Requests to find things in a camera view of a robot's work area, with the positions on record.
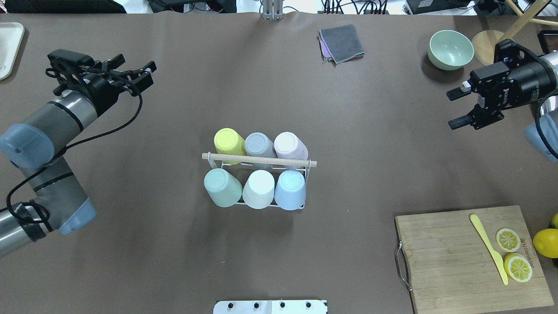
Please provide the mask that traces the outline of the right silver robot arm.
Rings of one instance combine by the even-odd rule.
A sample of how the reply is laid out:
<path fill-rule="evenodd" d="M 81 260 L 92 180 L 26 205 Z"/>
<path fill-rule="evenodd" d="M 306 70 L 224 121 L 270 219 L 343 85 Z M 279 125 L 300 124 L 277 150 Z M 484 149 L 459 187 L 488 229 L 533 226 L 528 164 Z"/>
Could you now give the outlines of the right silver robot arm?
<path fill-rule="evenodd" d="M 476 93 L 466 115 L 448 122 L 453 130 L 478 130 L 504 119 L 504 111 L 534 105 L 534 123 L 524 131 L 529 143 L 549 161 L 557 161 L 557 52 L 536 55 L 511 39 L 498 42 L 494 63 L 470 72 L 470 78 L 447 92 L 450 101 Z"/>

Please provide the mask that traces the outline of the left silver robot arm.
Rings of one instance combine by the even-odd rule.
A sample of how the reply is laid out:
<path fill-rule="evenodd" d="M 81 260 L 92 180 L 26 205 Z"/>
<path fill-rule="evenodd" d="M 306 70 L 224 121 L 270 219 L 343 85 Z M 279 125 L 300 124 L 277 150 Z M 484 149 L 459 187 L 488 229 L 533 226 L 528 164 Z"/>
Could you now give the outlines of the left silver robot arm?
<path fill-rule="evenodd" d="M 153 84 L 154 61 L 119 70 L 118 54 L 99 61 L 80 52 L 48 54 L 45 73 L 58 86 L 54 99 L 1 136 L 1 152 L 25 179 L 12 189 L 1 210 L 2 257 L 58 230 L 68 235 L 96 218 L 96 209 L 64 158 L 74 139 L 128 92 L 132 97 Z"/>

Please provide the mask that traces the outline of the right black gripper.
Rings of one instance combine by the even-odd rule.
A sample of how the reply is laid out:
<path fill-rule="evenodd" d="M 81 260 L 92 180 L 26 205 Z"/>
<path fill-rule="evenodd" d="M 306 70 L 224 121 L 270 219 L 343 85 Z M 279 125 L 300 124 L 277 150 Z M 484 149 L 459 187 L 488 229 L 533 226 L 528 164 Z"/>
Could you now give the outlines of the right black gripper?
<path fill-rule="evenodd" d="M 478 130 L 504 118 L 503 111 L 556 95 L 556 51 L 536 55 L 511 39 L 495 46 L 494 63 L 472 71 L 471 87 L 446 92 L 450 101 L 470 95 L 480 96 L 468 115 L 448 122 L 456 130 L 472 126 Z"/>

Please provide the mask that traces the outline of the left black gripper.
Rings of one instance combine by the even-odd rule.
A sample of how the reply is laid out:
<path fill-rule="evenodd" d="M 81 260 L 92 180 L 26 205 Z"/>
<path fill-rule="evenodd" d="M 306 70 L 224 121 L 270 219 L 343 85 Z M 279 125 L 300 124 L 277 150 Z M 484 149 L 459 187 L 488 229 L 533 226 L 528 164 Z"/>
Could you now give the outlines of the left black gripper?
<path fill-rule="evenodd" d="M 45 74 L 58 82 L 54 95 L 60 97 L 64 91 L 78 92 L 94 106 L 98 116 L 115 105 L 121 93 L 140 95 L 151 87 L 152 73 L 157 70 L 156 63 L 150 61 L 141 69 L 120 73 L 116 69 L 125 63 L 123 54 L 95 61 L 89 55 L 62 48 L 50 52 L 48 61 L 50 67 Z"/>

